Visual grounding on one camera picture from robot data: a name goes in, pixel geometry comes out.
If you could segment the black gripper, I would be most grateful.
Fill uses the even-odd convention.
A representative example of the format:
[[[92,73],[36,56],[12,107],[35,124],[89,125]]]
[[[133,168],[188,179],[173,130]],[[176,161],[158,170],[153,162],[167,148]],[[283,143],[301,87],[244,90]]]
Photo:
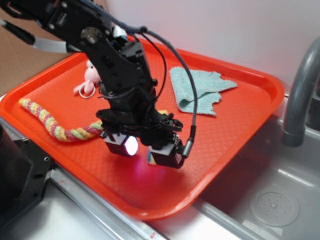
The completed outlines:
[[[177,137],[183,123],[174,119],[172,113],[160,114],[156,110],[156,89],[143,85],[128,88],[121,92],[107,91],[101,84],[99,92],[110,105],[99,110],[96,116],[108,134],[104,142],[113,154],[133,157],[138,152],[138,140],[149,146],[156,166],[180,169],[185,158],[182,155],[183,143]],[[163,147],[160,150],[152,147]]]

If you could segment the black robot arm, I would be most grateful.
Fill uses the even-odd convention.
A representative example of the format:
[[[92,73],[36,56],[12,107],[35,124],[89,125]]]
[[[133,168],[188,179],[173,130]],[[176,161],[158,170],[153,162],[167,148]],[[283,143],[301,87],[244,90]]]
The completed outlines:
[[[129,141],[142,143],[153,164],[183,166],[186,148],[178,137],[183,124],[173,114],[156,110],[158,82],[151,76],[141,42],[116,33],[117,26],[101,6],[91,0],[3,0],[0,7],[57,37],[41,39],[8,21],[1,23],[28,45],[46,52],[84,53],[97,70],[100,94],[109,103],[96,113],[100,121],[80,133],[54,125],[53,133],[66,141],[97,134],[113,154],[122,156],[129,155]]]

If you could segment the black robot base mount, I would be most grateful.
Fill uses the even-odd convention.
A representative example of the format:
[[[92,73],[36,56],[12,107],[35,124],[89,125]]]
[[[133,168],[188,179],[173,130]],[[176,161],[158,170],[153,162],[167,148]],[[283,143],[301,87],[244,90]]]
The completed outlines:
[[[30,139],[11,139],[0,127],[0,229],[44,198],[52,158]]]

